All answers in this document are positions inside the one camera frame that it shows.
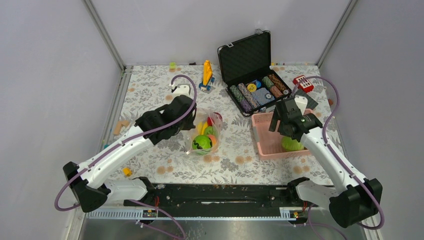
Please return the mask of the green toy cabbage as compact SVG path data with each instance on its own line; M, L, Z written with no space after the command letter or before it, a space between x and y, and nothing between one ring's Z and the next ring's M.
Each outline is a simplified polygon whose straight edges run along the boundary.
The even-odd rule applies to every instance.
M288 136L283 136L281 139L281 146L286 152L296 152L305 149L304 145L296 139L291 139Z

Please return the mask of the pink plastic basket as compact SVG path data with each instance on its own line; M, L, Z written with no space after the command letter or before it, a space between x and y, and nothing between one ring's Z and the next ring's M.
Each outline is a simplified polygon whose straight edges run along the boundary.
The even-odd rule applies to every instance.
M251 116L255 146L260 160L280 160L294 157L310 156L309 150L286 151L282 147L283 136L269 131L273 113L255 113Z

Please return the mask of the yellow toy bananas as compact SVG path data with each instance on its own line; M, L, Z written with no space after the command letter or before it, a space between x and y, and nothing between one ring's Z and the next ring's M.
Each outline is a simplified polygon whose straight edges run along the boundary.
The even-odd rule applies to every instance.
M200 122L196 125L196 131L199 135L203 135L207 127L209 127L208 122Z

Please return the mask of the red toy pomegranate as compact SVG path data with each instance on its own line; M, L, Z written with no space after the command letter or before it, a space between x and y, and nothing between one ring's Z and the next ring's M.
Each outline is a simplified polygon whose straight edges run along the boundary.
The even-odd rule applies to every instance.
M213 114L211 114L210 116L207 117L207 125L209 127L213 126L213 125L220 125L223 123L223 118L222 115L218 112L214 112Z

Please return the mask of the green toy watermelon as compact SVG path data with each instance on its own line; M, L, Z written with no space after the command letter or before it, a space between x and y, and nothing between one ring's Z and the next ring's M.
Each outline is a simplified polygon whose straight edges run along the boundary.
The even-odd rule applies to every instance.
M212 140L207 135L198 135L192 141L192 150L198 155L207 155L213 147Z

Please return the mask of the clear pink zip bag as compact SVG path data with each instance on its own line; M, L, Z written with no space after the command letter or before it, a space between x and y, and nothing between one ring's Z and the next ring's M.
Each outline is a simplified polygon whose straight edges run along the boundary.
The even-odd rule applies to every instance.
M183 134L185 153L189 156L207 156L215 153L220 145L224 124L222 115L211 109L197 108L193 124L194 128Z

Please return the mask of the black poker chip case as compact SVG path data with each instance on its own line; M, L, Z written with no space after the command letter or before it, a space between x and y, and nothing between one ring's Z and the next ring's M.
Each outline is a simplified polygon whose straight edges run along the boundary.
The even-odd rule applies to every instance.
M232 41L217 49L226 91L241 114L249 117L290 96L292 90L271 66L271 32Z

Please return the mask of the green toy custard apple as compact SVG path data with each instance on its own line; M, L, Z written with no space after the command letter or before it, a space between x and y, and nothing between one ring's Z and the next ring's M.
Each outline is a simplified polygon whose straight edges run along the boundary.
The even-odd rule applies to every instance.
M219 134L219 131L217 130L216 127L214 126L209 126L205 129L204 131L204 135L214 135L215 137L217 137Z

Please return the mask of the toy peach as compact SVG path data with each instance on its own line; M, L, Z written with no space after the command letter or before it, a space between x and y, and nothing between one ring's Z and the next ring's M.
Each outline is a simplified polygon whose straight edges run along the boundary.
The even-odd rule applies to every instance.
M208 134L207 137L210 139L212 147L217 145L217 138L213 134Z

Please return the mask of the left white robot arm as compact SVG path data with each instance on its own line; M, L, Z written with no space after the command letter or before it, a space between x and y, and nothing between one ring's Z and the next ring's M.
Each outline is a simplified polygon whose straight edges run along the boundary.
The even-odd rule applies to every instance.
M141 178L111 180L110 175L138 153L168 140L180 131L194 129L196 99L176 96L171 103L145 112L127 132L94 157L77 164L66 163L62 170L77 206L84 213L97 210L105 203L138 200L148 206L155 192Z

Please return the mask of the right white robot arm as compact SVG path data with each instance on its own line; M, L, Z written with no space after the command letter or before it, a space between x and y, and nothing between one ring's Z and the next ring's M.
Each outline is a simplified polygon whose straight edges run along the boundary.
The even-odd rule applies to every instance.
M291 205L299 206L304 201L316 204L328 210L342 228L359 224L379 214L380 224L375 229L382 227L382 184L376 178L367 179L341 154L313 113L303 114L293 97L279 100L275 105L269 131L279 132L306 147L326 171L334 186L331 189L306 178L295 180L294 188L286 193Z

